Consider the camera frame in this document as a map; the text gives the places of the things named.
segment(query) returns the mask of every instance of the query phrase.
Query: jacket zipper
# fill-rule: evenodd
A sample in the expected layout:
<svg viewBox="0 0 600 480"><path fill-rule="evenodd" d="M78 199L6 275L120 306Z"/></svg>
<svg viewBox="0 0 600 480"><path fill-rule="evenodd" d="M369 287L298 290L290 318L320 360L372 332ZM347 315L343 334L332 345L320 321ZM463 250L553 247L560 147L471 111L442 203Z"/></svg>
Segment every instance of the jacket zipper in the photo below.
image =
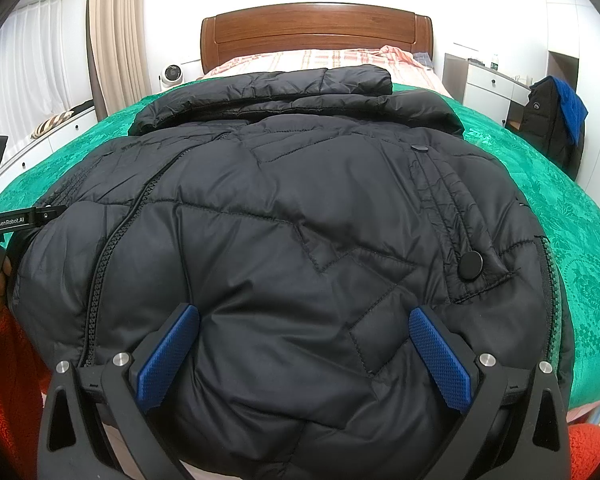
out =
<svg viewBox="0 0 600 480"><path fill-rule="evenodd" d="M174 163L176 163L176 161L179 160L181 156L185 155L187 152L190 152L190 150L192 150L193 148L194 146L180 152L174 159L171 160L171 162L169 162L158 173L156 173L147 184L145 184L144 188L142 188L140 196L138 197L138 199L136 199L136 203L131 208L131 211L106 241L105 246L102 252L100 253L100 257L98 258L96 270L93 273L93 285L91 287L90 300L89 305L87 307L86 347L83 352L82 363L80 364L80 366L92 366L94 362L96 324L98 320L98 308L100 307L100 295L102 293L102 284L104 282L104 276L107 271L107 266L109 265L111 255L113 254L113 250L116 248L116 245L120 241L120 238L122 238L125 235L131 224L140 215L142 208L149 201L149 195L151 195L151 192L154 190L156 184L163 176L163 174Z"/></svg>
<svg viewBox="0 0 600 480"><path fill-rule="evenodd" d="M549 240L541 237L539 248L545 258L541 262L540 269L542 278L548 282L550 298L548 303L549 312L549 333L546 341L545 359L551 363L554 370L558 367L558 358L560 356L560 340L562 338L562 294L560 292L560 279L558 277L558 267L555 263L554 254L549 244Z"/></svg>

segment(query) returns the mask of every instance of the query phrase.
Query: button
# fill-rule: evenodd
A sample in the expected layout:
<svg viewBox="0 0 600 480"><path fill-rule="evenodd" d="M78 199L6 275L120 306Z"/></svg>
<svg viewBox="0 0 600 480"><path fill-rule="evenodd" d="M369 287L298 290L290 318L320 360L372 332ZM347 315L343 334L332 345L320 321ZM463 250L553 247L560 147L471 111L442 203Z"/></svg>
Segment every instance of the button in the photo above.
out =
<svg viewBox="0 0 600 480"><path fill-rule="evenodd" d="M466 282L472 282L482 272L482 256L477 251L469 251L460 256L458 275Z"/></svg>

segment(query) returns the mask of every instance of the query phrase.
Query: blue textured pad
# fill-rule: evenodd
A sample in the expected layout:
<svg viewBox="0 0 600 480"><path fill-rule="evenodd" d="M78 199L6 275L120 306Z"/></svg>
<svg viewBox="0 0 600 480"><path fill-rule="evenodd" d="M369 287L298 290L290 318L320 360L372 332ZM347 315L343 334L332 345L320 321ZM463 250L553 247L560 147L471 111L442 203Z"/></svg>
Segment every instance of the blue textured pad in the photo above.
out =
<svg viewBox="0 0 600 480"><path fill-rule="evenodd" d="M471 405L471 379L429 318L419 308L409 316L409 334L420 358L436 381L446 405L466 413Z"/></svg>
<svg viewBox="0 0 600 480"><path fill-rule="evenodd" d="M194 306L189 305L140 370L136 401L144 413L161 405L180 365L198 337L199 328L200 314Z"/></svg>

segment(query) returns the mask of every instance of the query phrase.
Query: silver bolt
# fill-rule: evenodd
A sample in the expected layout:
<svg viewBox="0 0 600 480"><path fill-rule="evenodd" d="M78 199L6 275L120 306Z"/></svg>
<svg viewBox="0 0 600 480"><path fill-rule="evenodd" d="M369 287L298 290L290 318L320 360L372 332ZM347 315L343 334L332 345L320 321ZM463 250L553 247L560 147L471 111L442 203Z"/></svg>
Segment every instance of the silver bolt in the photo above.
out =
<svg viewBox="0 0 600 480"><path fill-rule="evenodd" d="M124 366L129 362L129 354L126 352L120 352L113 356L113 364L116 366Z"/></svg>
<svg viewBox="0 0 600 480"><path fill-rule="evenodd" d="M64 374L69 369L69 361L60 361L56 365L56 372Z"/></svg>
<svg viewBox="0 0 600 480"><path fill-rule="evenodd" d="M493 366L494 364L496 364L496 358L494 356L492 356L491 354L481 354L480 355L480 362L484 365L484 366Z"/></svg>
<svg viewBox="0 0 600 480"><path fill-rule="evenodd" d="M554 371L554 367L552 367L551 363L548 363L547 361L540 361L540 364L538 366L540 367L540 371L543 374L550 374Z"/></svg>

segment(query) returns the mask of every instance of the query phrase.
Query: headboard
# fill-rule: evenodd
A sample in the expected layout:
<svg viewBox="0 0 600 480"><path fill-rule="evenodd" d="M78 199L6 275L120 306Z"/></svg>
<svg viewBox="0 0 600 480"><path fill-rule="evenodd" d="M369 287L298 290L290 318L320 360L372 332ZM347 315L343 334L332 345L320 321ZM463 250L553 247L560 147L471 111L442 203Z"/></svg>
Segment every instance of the headboard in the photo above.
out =
<svg viewBox="0 0 600 480"><path fill-rule="evenodd" d="M234 10L202 21L202 70L238 56L279 50L381 48L428 52L433 58L429 16L363 4L279 4Z"/></svg>

